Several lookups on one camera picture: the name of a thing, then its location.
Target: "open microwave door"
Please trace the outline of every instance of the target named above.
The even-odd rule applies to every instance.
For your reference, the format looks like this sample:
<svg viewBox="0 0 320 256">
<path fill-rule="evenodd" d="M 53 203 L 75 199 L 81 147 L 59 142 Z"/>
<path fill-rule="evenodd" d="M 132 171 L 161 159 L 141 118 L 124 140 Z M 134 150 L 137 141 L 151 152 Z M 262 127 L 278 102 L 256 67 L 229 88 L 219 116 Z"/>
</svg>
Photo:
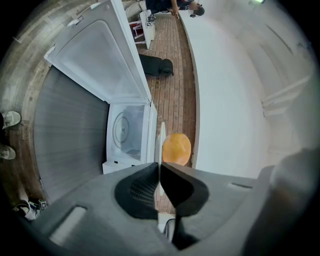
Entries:
<svg viewBox="0 0 320 256">
<path fill-rule="evenodd" d="M 91 5 L 67 25 L 44 58 L 109 104 L 151 102 L 120 0 Z"/>
</svg>

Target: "gray panel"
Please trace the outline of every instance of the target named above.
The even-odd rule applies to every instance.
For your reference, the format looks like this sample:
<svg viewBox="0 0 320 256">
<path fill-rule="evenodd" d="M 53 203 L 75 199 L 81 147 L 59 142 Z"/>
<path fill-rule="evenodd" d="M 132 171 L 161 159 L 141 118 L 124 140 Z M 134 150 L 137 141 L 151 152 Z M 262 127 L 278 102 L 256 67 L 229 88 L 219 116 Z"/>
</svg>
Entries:
<svg viewBox="0 0 320 256">
<path fill-rule="evenodd" d="M 102 175 L 108 110 L 105 101 L 50 69 L 36 104 L 34 147 L 51 201 Z"/>
</svg>

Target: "person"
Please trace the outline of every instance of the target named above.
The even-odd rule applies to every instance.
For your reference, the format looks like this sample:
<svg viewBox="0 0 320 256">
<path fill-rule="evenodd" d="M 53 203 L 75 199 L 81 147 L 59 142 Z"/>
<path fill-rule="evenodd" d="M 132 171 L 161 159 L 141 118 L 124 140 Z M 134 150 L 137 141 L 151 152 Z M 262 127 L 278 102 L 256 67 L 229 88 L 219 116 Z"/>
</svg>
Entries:
<svg viewBox="0 0 320 256">
<path fill-rule="evenodd" d="M 128 19 L 146 10 L 151 10 L 152 14 L 169 11 L 175 17 L 178 17 L 179 10 L 194 10 L 198 16 L 205 13 L 202 5 L 194 0 L 141 0 L 122 3 Z"/>
<path fill-rule="evenodd" d="M 0 114 L 0 126 L 6 129 L 11 126 L 19 124 L 21 121 L 21 115 L 15 111 L 8 111 Z M 11 160 L 16 157 L 15 150 L 7 145 L 0 143 L 0 158 Z"/>
</svg>

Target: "beige pants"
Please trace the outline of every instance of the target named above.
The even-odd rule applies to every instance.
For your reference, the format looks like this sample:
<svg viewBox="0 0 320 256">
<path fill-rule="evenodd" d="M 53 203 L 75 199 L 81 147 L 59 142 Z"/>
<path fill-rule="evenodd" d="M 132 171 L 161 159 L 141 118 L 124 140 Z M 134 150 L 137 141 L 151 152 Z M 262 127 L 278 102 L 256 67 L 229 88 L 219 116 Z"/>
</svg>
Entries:
<svg viewBox="0 0 320 256">
<path fill-rule="evenodd" d="M 147 10 L 147 6 L 146 6 L 146 0 L 142 0 L 142 1 L 125 1 L 122 2 L 123 4 L 123 8 L 125 11 L 125 15 L 126 17 L 132 18 L 135 15 L 138 15 L 139 13 L 141 13 L 142 11 L 146 11 Z"/>
</svg>

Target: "white curved surface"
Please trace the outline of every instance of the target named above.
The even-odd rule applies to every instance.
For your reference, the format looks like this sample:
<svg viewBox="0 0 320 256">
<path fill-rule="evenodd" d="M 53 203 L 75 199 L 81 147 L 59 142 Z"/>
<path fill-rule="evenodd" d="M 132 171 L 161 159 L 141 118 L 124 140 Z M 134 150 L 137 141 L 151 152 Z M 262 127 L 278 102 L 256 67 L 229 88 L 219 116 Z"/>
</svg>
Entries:
<svg viewBox="0 0 320 256">
<path fill-rule="evenodd" d="M 196 135 L 192 167 L 256 178 L 267 165 L 269 125 L 263 86 L 247 52 L 218 21 L 180 11 L 195 75 Z"/>
</svg>

